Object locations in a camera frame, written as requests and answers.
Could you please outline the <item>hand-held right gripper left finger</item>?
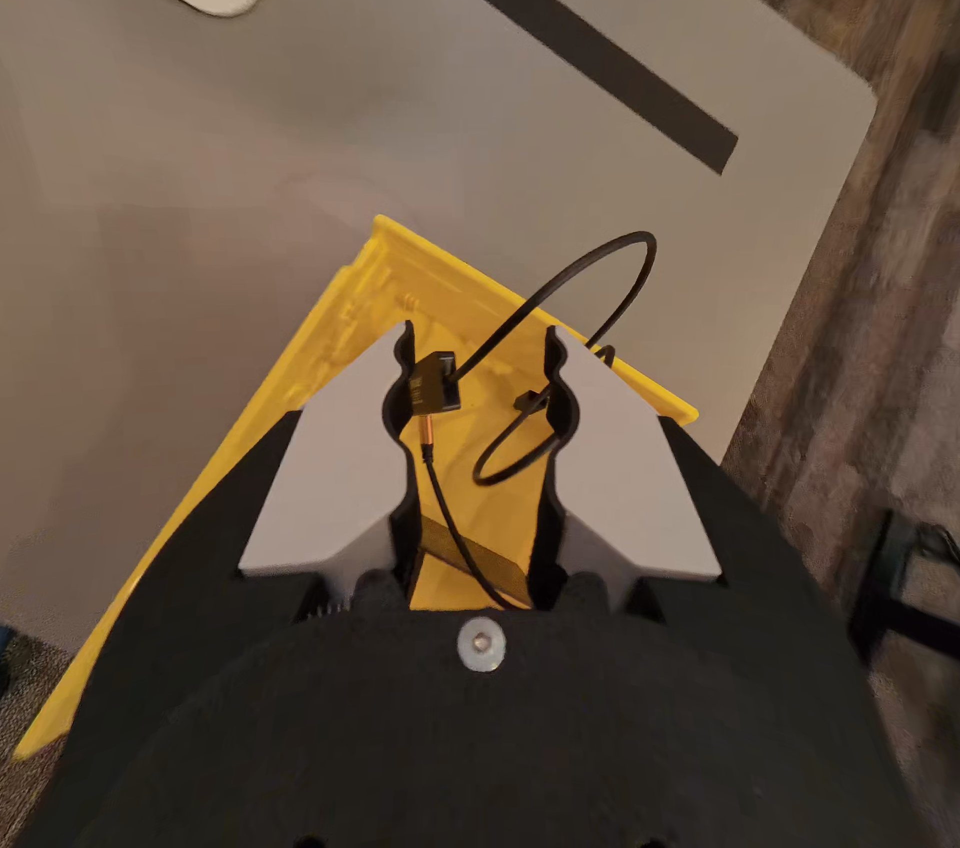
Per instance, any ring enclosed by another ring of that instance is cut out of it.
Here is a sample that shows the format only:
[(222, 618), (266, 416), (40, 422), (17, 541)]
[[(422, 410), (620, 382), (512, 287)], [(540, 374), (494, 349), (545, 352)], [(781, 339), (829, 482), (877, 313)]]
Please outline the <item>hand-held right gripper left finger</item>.
[(369, 571), (408, 592), (422, 516), (402, 434), (413, 416), (415, 330), (400, 322), (303, 406), (238, 568), (249, 578), (318, 575), (336, 602)]

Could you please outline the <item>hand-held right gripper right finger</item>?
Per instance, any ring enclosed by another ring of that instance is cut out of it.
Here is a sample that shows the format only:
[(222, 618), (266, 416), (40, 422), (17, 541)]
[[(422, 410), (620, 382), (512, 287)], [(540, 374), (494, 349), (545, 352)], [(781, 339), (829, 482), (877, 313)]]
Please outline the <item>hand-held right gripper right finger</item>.
[(722, 575), (661, 417), (568, 329), (544, 343), (547, 453), (529, 595), (550, 610), (575, 575), (600, 578), (624, 609), (642, 578), (713, 583)]

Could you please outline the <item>dark grey usb hub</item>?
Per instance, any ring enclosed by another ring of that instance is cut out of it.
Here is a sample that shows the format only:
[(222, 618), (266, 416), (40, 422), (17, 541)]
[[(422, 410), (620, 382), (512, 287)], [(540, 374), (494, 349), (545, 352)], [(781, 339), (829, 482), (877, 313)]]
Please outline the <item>dark grey usb hub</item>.
[[(594, 347), (599, 341), (617, 324), (622, 315), (630, 308), (650, 276), (658, 251), (657, 239), (655, 235), (650, 232), (630, 232), (608, 242), (604, 242), (563, 268), (523, 301), (522, 304), (480, 344), (462, 366), (457, 366), (453, 354), (439, 351), (432, 352), (419, 360), (414, 366), (409, 382), (414, 416), (426, 418), (429, 415), (437, 413), (460, 410), (459, 383), (465, 375), (472, 372), (474, 368), (483, 362), (488, 355), (508, 338), (516, 328), (520, 327), (522, 322), (533, 314), (534, 311), (546, 302), (556, 291), (606, 257), (635, 244), (642, 244), (645, 247), (643, 264), (630, 290), (628, 290), (627, 294), (601, 326), (587, 339), (585, 347), (588, 350), (594, 350)], [(484, 466), (491, 460), (497, 449), (500, 448), (530, 416), (548, 407), (552, 391), (553, 387), (547, 385), (541, 391), (536, 391), (533, 395), (529, 396), (524, 406), (519, 410), (517, 417), (498, 434), (481, 453), (471, 473), (472, 480), (475, 484), (481, 487), (493, 487), (502, 482), (507, 482), (558, 446), (558, 436), (551, 434), (541, 444), (535, 446), (524, 456), (501, 470), (491, 474), (484, 473)]]

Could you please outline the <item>yellow plastic bin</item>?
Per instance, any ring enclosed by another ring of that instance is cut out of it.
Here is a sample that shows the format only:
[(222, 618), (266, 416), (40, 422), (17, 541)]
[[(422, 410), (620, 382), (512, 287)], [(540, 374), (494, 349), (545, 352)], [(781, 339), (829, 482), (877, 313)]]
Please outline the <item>yellow plastic bin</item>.
[[(227, 436), (140, 559), (13, 751), (27, 759), (71, 728), (82, 691), (121, 610), (150, 563), (187, 515), (286, 410), (298, 409), (398, 322), (414, 324), (416, 349), (478, 347), (521, 298), (385, 216), (355, 261), (341, 268), (247, 403)], [(534, 312), (465, 381), (465, 407), (440, 423), (437, 453), (446, 498), (471, 542), (525, 569), (533, 544), (535, 476), (546, 462), (493, 489), (472, 481), (474, 458), (522, 389), (543, 386), (544, 340), (558, 320)]]

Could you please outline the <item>clear bin divider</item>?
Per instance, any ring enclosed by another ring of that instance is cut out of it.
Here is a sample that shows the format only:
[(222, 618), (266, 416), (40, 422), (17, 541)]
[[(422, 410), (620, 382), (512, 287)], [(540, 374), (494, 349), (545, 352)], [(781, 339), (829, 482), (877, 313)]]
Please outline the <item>clear bin divider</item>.
[[(519, 565), (472, 539), (465, 537), (463, 542), (481, 574), (500, 596), (525, 609), (533, 607), (526, 576)], [(473, 577), (449, 528), (426, 515), (421, 516), (420, 548), (424, 556), (429, 555), (462, 575)]]

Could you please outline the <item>black metal frame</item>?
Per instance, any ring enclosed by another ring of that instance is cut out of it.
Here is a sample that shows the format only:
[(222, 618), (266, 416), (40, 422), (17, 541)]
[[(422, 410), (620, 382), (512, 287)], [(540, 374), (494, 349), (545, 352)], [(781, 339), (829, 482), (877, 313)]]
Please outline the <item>black metal frame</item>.
[(959, 570), (958, 544), (946, 528), (886, 510), (846, 628), (865, 668), (873, 664), (889, 634), (959, 660), (958, 623), (903, 600), (908, 570), (916, 556)]

